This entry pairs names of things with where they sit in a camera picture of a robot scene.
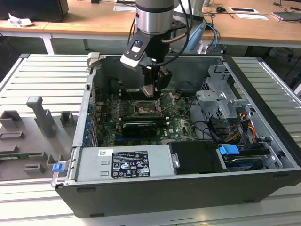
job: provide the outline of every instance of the blue latch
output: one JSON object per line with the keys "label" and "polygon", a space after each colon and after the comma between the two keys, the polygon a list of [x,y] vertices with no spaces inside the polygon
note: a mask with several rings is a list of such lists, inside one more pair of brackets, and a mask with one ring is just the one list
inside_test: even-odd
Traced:
{"label": "blue latch", "polygon": [[222,155],[224,154],[240,154],[236,145],[222,145],[220,148]]}
{"label": "blue latch", "polygon": [[54,172],[54,173],[65,172],[65,163],[56,163],[56,164],[53,164],[52,172]]}

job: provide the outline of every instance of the black plastic cover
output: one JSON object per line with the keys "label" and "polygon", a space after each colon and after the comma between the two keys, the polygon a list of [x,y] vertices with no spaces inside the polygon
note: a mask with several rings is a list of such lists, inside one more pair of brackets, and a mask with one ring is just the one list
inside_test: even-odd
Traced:
{"label": "black plastic cover", "polygon": [[183,141],[169,143],[171,154],[177,154],[180,167],[177,175],[224,172],[212,141]]}

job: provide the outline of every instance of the computer case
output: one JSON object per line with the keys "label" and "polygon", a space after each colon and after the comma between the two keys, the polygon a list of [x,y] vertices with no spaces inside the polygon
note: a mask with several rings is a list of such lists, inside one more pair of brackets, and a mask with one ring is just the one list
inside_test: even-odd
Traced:
{"label": "computer case", "polygon": [[69,8],[67,0],[0,0],[0,19],[8,14],[32,21],[62,22]]}

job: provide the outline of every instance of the desk leg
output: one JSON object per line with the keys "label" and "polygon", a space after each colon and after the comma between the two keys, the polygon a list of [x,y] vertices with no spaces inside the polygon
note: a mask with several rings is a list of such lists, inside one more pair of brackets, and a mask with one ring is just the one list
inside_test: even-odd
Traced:
{"label": "desk leg", "polygon": [[88,43],[88,40],[87,39],[83,39],[84,41],[84,47],[85,47],[85,50],[89,50],[89,43]]}
{"label": "desk leg", "polygon": [[44,45],[46,47],[47,53],[48,54],[56,54],[56,50],[52,46],[52,43],[51,43],[51,35],[45,33],[45,34],[42,34],[40,37],[43,39],[43,42],[44,42]]}

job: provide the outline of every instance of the robotic arm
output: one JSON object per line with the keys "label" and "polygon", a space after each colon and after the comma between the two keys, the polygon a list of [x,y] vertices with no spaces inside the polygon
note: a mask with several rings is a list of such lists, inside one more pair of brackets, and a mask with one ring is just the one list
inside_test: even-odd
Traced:
{"label": "robotic arm", "polygon": [[[185,8],[181,0],[178,0],[182,12]],[[186,24],[173,20],[175,0],[136,0],[137,32],[130,40],[121,62],[124,66],[134,70],[142,67],[144,86],[142,91],[147,97],[152,97],[154,92],[166,88],[171,80],[172,73],[165,65],[174,61],[183,53],[189,41],[189,33],[192,21],[188,24],[188,16],[184,13]],[[188,0],[190,16],[192,9]],[[185,34],[171,39],[172,32],[186,27]],[[169,52],[169,45],[186,37],[183,48],[174,57],[165,61]]]}

